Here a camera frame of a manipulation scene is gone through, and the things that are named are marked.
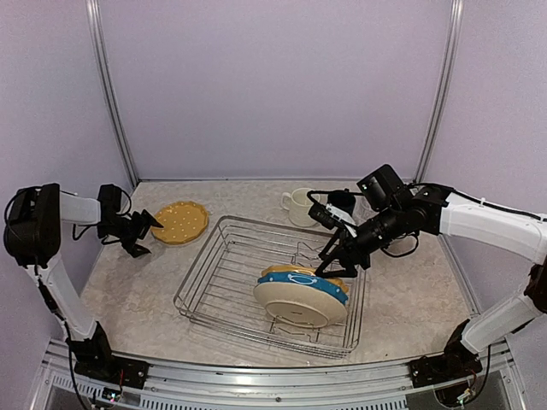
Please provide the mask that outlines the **yellow oval dish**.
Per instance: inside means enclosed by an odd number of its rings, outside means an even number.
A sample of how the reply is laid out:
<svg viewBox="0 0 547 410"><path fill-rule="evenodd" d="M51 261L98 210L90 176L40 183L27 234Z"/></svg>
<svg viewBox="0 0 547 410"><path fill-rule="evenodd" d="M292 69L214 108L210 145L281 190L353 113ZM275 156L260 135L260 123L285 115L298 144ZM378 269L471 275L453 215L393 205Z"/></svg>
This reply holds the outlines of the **yellow oval dish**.
<svg viewBox="0 0 547 410"><path fill-rule="evenodd" d="M300 273L308 276L314 276L315 275L315 269L313 267L306 267L306 266L297 266L297 265L274 265L269 266L266 269L262 270L261 275L265 277L267 274L271 272L295 272ZM349 292L349 287L346 285L346 283L341 278L328 278L328 282L331 284L337 285L344 293Z"/></svg>
<svg viewBox="0 0 547 410"><path fill-rule="evenodd" d="M206 208L193 201L171 203L155 214L162 227L151 227L154 238L168 245L182 245L200 237L209 225Z"/></svg>

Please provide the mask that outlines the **blue oval dish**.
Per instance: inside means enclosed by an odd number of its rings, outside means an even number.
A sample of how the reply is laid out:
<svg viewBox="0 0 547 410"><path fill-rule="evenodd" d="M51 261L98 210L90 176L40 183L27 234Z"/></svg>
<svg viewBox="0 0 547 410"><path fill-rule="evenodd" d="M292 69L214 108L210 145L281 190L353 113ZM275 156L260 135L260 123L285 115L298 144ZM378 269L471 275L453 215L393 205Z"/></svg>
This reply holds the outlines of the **blue oval dish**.
<svg viewBox="0 0 547 410"><path fill-rule="evenodd" d="M265 276L257 279L257 283L295 284L308 287L334 297L343 305L345 305L349 300L349 291L343 287L343 284L335 284L329 279L317 277L315 275L307 275L300 272L269 272Z"/></svg>

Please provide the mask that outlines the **tall clear glass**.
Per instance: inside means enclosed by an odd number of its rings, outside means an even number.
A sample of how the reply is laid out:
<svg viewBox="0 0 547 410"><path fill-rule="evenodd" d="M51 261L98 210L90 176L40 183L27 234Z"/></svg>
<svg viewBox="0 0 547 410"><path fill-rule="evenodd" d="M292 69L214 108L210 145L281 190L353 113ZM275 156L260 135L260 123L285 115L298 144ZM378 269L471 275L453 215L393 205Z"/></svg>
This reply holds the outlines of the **tall clear glass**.
<svg viewBox="0 0 547 410"><path fill-rule="evenodd" d="M371 209L367 199L364 196L357 196L353 212L354 220L361 224L373 216L375 216L375 212Z"/></svg>

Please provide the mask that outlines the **dark blue mug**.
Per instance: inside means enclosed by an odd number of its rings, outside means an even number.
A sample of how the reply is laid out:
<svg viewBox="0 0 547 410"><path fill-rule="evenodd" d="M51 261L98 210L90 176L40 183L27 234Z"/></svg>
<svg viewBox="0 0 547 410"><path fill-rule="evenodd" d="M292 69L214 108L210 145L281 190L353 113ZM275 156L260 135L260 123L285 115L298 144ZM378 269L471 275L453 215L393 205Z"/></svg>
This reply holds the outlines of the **dark blue mug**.
<svg viewBox="0 0 547 410"><path fill-rule="evenodd" d="M334 190L327 195L327 203L352 217L356 199L347 190Z"/></svg>

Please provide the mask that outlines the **cream plate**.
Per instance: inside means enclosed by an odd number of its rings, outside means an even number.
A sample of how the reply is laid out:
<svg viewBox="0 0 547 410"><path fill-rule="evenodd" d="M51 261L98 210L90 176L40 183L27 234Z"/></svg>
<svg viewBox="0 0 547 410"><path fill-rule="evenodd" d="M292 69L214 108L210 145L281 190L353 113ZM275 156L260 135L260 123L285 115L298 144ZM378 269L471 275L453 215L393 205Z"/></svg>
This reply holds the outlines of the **cream plate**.
<svg viewBox="0 0 547 410"><path fill-rule="evenodd" d="M348 314L334 297L300 285L258 284L253 295L270 316L297 327L320 329L344 321Z"/></svg>

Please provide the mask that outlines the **white ribbed mug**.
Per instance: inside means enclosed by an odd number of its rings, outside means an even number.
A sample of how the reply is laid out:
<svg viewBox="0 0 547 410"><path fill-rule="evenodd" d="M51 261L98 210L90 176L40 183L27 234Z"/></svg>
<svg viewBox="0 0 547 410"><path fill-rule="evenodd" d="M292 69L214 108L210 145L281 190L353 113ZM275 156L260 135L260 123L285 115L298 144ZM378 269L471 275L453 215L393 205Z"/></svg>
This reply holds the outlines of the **white ribbed mug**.
<svg viewBox="0 0 547 410"><path fill-rule="evenodd" d="M293 192L283 192L280 205L288 213L289 221L299 227L309 228L317 222L309 216L309 210L314 204L309 198L310 188L298 188Z"/></svg>

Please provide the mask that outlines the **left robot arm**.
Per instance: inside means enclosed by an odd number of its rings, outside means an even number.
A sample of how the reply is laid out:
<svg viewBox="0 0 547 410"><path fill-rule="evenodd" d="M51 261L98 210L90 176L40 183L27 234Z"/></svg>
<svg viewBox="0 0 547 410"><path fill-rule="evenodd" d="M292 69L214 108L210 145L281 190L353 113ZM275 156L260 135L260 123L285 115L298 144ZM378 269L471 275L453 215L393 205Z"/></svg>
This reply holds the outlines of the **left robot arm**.
<svg viewBox="0 0 547 410"><path fill-rule="evenodd" d="M89 198L65 192L58 183L31 186L19 189L3 214L6 251L37 285L77 362L103 380L114 378L120 362L68 277L61 255L62 224L94 229L102 244L118 243L133 258L147 255L149 250L139 242L161 223L146 210L122 211L123 192L104 184L97 198Z"/></svg>

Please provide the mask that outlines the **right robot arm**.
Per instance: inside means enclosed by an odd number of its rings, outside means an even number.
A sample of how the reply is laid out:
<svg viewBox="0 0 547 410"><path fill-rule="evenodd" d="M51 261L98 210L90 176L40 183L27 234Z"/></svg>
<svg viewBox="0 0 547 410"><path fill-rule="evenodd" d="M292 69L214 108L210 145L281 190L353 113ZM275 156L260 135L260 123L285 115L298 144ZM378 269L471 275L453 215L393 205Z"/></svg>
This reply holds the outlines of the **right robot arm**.
<svg viewBox="0 0 547 410"><path fill-rule="evenodd" d="M471 360L500 338L524 328L546 312L546 217L474 198L452 187L434 183L404 183L385 164L358 182L359 190L334 190L342 204L322 204L312 190L309 216L334 230L321 251L316 273L337 261L342 278L370 266L370 255L400 237L421 232L462 237L519 255L532 263L528 283L479 316L461 323L437 361L443 378L457 378Z"/></svg>

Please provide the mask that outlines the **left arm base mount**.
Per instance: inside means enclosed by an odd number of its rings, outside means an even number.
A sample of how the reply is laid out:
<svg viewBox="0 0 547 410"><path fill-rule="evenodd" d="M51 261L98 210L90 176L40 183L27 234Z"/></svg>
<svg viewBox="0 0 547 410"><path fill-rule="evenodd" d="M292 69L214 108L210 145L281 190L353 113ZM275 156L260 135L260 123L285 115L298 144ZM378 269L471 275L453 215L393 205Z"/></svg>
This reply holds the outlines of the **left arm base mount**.
<svg viewBox="0 0 547 410"><path fill-rule="evenodd" d="M115 355L106 332L99 323L90 338L75 341L68 334L66 343L71 354L75 356L73 369L77 374L121 387L139 390L144 388L150 364Z"/></svg>

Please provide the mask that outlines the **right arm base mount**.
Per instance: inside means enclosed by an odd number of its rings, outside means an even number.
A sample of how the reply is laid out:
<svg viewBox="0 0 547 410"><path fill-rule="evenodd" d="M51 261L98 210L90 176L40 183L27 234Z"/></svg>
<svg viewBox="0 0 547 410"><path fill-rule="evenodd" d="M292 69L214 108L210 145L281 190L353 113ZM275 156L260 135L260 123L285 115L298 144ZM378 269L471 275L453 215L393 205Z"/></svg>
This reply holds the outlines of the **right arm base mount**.
<svg viewBox="0 0 547 410"><path fill-rule="evenodd" d="M414 388L441 384L480 373L479 356L462 344L462 333L469 319L461 322L450 335L441 354L422 356L408 363Z"/></svg>

